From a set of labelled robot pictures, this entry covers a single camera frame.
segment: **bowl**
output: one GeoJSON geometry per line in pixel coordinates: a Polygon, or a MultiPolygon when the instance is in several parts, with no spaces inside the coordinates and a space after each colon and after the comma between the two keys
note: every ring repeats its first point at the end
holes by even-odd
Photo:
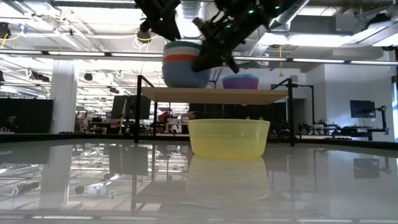
{"type": "Polygon", "coordinates": [[[187,41],[173,41],[164,46],[163,64],[169,62],[185,62],[195,60],[201,50],[201,45],[187,41]]]}
{"type": "Polygon", "coordinates": [[[222,79],[224,89],[257,90],[259,77],[255,75],[230,75],[222,79]]]}
{"type": "Polygon", "coordinates": [[[170,88],[204,88],[210,79],[211,70],[194,72],[193,62],[171,62],[163,65],[163,78],[170,88]]]}
{"type": "Polygon", "coordinates": [[[198,119],[188,122],[193,152],[214,159],[251,159],[263,155],[270,122],[198,119]]]}

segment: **black panel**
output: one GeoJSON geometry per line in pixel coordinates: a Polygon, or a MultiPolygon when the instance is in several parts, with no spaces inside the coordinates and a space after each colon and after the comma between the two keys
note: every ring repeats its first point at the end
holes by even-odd
{"type": "Polygon", "coordinates": [[[53,100],[0,99],[0,119],[16,116],[15,133],[48,133],[53,112],[53,100]]]}
{"type": "MultiPolygon", "coordinates": [[[[113,98],[112,118],[120,119],[123,113],[123,107],[126,102],[127,96],[115,96],[113,98]]],[[[137,96],[130,96],[130,119],[136,117],[136,99],[137,96]]],[[[141,96],[140,119],[149,119],[150,99],[146,96],[141,96]]]]}
{"type": "Polygon", "coordinates": [[[352,118],[376,118],[374,101],[350,100],[352,118]]]}

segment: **purple bowl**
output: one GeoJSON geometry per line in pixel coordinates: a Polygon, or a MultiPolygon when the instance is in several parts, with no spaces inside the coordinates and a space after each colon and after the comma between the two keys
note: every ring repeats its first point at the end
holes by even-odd
{"type": "Polygon", "coordinates": [[[230,75],[222,79],[224,89],[257,90],[259,77],[255,75],[230,75]]]}

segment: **stacked bowls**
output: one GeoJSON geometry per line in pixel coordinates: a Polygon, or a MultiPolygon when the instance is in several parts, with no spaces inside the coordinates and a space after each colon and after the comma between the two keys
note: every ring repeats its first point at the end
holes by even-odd
{"type": "Polygon", "coordinates": [[[230,75],[222,79],[224,89],[257,90],[259,77],[255,75],[230,75]]]}
{"type": "Polygon", "coordinates": [[[201,45],[187,41],[173,41],[164,47],[163,77],[171,88],[204,88],[210,79],[210,69],[194,72],[192,63],[196,60],[201,45]]]}

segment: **blue bowl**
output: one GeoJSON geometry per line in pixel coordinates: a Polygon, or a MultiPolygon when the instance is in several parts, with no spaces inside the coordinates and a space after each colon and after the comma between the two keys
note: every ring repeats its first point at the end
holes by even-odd
{"type": "Polygon", "coordinates": [[[162,67],[164,82],[171,88],[204,88],[211,70],[192,71],[193,62],[171,62],[162,67]]]}

